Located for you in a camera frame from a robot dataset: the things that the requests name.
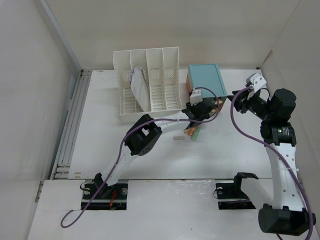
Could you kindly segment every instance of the white plastic basket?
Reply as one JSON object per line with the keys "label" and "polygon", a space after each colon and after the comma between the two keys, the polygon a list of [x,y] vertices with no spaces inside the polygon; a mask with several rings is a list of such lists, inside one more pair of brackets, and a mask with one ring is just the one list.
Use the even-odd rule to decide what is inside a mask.
{"label": "white plastic basket", "polygon": [[[120,92],[120,118],[124,123],[134,123],[144,114],[159,118],[182,109],[178,47],[115,51],[113,66]],[[128,81],[130,72],[137,66],[143,69],[150,94],[147,112],[139,106]]]}

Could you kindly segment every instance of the white wall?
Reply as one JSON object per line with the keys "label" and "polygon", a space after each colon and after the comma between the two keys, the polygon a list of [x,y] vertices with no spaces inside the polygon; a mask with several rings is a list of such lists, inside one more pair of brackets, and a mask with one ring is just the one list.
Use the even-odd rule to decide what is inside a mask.
{"label": "white wall", "polygon": [[320,218],[320,1],[301,0],[261,70],[271,90],[297,96],[291,118],[297,138],[296,163],[313,212]]}
{"label": "white wall", "polygon": [[21,240],[53,157],[71,79],[32,0],[0,0],[0,73],[0,239]]}
{"label": "white wall", "polygon": [[176,47],[180,66],[260,67],[299,0],[47,0],[83,68]]}

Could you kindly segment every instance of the green object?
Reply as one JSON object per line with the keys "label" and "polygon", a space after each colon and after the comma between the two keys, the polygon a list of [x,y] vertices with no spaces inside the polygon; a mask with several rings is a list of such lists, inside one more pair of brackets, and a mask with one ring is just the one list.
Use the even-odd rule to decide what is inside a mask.
{"label": "green object", "polygon": [[[227,91],[221,77],[218,64],[192,64],[188,67],[188,79],[190,88],[205,87],[212,90],[224,103],[227,99]],[[212,93],[201,89],[203,98],[213,97]]]}
{"label": "green object", "polygon": [[200,130],[201,128],[198,126],[195,130],[195,132],[193,133],[192,137],[191,137],[191,140],[192,141],[196,141],[198,136],[199,136],[199,133],[200,133]]}

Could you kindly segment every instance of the white paper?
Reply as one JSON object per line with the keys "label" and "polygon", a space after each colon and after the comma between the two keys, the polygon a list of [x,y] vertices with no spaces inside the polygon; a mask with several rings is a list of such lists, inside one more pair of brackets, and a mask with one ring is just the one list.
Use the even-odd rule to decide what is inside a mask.
{"label": "white paper", "polygon": [[144,112],[150,111],[150,100],[148,87],[142,73],[142,68],[136,66],[133,69],[131,80],[131,91]]}

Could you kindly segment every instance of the teal box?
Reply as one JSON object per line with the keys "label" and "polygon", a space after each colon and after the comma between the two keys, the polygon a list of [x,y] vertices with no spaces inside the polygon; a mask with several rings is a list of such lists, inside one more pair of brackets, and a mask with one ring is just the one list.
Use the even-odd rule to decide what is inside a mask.
{"label": "teal box", "polygon": [[[205,87],[212,90],[224,103],[227,99],[227,91],[222,80],[218,64],[192,64],[188,67],[186,80],[188,91]],[[212,93],[201,89],[203,98],[214,97]]]}

